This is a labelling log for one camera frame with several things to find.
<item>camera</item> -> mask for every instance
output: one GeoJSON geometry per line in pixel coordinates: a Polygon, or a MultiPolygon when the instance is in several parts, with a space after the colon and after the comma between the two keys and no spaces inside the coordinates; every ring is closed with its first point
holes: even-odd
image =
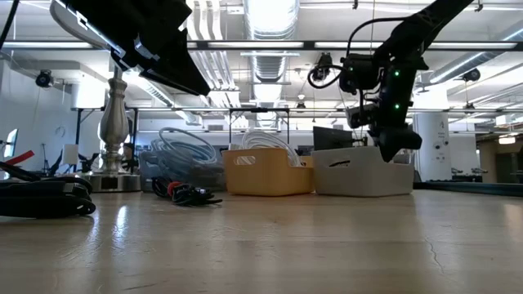
{"type": "Polygon", "coordinates": [[[473,69],[462,76],[462,80],[465,82],[476,82],[481,78],[481,73],[478,69],[473,69]]]}
{"type": "Polygon", "coordinates": [[[37,86],[48,89],[55,84],[55,79],[51,75],[51,70],[42,69],[35,82],[37,86]]]}
{"type": "MultiPolygon", "coordinates": [[[[326,66],[326,65],[332,65],[333,64],[333,58],[331,57],[330,53],[323,52],[321,53],[320,60],[318,60],[318,63],[316,66],[326,66]]],[[[328,75],[330,74],[329,68],[324,69],[317,69],[312,73],[312,79],[315,82],[321,82],[324,81],[328,75]]]]}

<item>metal candlestick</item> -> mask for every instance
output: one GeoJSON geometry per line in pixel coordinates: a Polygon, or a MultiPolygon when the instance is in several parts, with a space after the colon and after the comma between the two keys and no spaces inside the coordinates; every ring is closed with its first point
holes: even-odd
{"type": "Polygon", "coordinates": [[[105,143],[105,152],[101,155],[103,159],[101,170],[81,176],[91,182],[95,193],[141,190],[140,176],[129,174],[122,169],[123,156],[118,153],[129,135],[123,103],[127,84],[122,80],[122,76],[122,70],[114,66],[114,76],[109,80],[109,102],[100,122],[100,139],[105,143]]]}

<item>black monitor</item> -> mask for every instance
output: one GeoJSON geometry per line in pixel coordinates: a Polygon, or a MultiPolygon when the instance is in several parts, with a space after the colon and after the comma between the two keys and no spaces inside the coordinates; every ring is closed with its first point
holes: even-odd
{"type": "Polygon", "coordinates": [[[354,144],[352,131],[343,131],[327,127],[314,127],[314,150],[350,148],[354,144]]]}

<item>coiled cable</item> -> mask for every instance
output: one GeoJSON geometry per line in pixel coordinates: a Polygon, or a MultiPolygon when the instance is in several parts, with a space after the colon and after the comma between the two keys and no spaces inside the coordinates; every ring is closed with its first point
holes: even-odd
{"type": "Polygon", "coordinates": [[[217,152],[206,140],[174,127],[164,127],[159,131],[159,139],[151,141],[151,147],[158,156],[158,165],[175,180],[188,181],[191,169],[215,165],[217,152]],[[197,146],[179,140],[165,138],[166,132],[179,132],[205,144],[197,146]]]}
{"type": "Polygon", "coordinates": [[[274,148],[279,147],[287,150],[288,160],[290,165],[293,167],[300,167],[302,165],[302,160],[294,151],[293,147],[289,144],[283,142],[278,137],[271,134],[267,134],[263,131],[251,131],[248,134],[245,134],[242,139],[243,149],[252,149],[252,148],[274,148]]]}

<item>ceiling duct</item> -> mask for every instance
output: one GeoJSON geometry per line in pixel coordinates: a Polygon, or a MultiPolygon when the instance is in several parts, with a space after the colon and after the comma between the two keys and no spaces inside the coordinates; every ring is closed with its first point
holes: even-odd
{"type": "MultiPolygon", "coordinates": [[[[245,25],[251,40],[292,40],[297,27],[299,0],[244,0],[245,25]]],[[[264,105],[276,106],[281,96],[282,82],[288,57],[250,57],[253,82],[272,84],[253,85],[254,98],[264,105]]],[[[274,122],[259,119],[261,127],[270,127],[274,122]]]]}
{"type": "MultiPolygon", "coordinates": [[[[523,21],[513,25],[510,29],[503,31],[496,36],[494,40],[501,40],[505,42],[520,42],[523,41],[523,21]]],[[[502,55],[505,52],[473,52],[467,53],[464,56],[443,66],[441,69],[435,71],[430,77],[431,84],[437,84],[449,81],[464,73],[467,73],[476,67],[502,55]]]]}
{"type": "MultiPolygon", "coordinates": [[[[174,102],[174,99],[171,98],[169,94],[166,94],[167,91],[162,89],[160,85],[154,85],[152,82],[145,80],[144,78],[139,78],[141,82],[137,84],[143,91],[147,94],[153,96],[154,98],[162,101],[168,107],[180,107],[174,102]]],[[[176,114],[183,118],[186,121],[188,126],[201,126],[203,125],[203,119],[199,115],[194,115],[191,112],[187,111],[176,111],[176,114]]]]}

